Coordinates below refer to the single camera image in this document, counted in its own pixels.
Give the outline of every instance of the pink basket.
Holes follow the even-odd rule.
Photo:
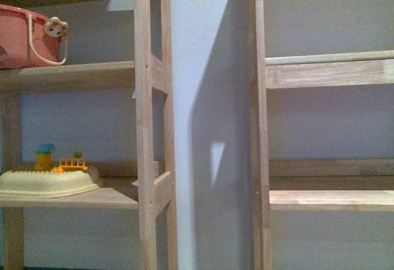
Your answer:
[[[30,48],[29,14],[33,16],[33,45],[37,53],[50,61],[59,61],[62,38],[52,38],[44,32],[47,17],[0,4],[0,69],[50,66]]]

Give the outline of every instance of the white handle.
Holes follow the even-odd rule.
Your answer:
[[[44,61],[50,65],[63,65],[66,62],[67,59],[67,39],[68,39],[68,35],[65,34],[65,41],[64,41],[64,45],[65,45],[65,53],[64,53],[64,59],[61,62],[53,62],[50,61],[48,59],[45,59],[44,57],[40,56],[40,54],[37,53],[36,49],[34,48],[34,44],[33,44],[33,16],[31,14],[29,14],[29,45],[31,50],[33,51],[33,53],[41,60]]]

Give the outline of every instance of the wooden frame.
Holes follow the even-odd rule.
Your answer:
[[[248,0],[254,269],[271,270],[270,179],[263,0]]]
[[[263,0],[248,6],[255,269],[270,270],[270,210],[394,212],[394,159],[268,163],[267,89],[393,84],[394,51],[265,58]]]
[[[21,0],[10,1],[9,4],[13,1],[31,4]],[[54,0],[45,4],[67,2],[72,1]],[[24,207],[138,209],[141,268],[144,270],[158,267],[156,217],[166,209],[169,269],[178,269],[171,5],[170,0],[161,0],[162,61],[151,52],[150,0],[134,0],[134,5],[135,61],[5,70],[0,76],[2,171],[27,164],[22,163],[21,158],[21,93],[135,86],[137,107],[137,163],[94,162],[103,171],[102,175],[117,177],[107,179],[104,187],[57,199],[0,197],[4,219],[5,270],[23,269]],[[164,163],[153,160],[152,90],[164,94]]]

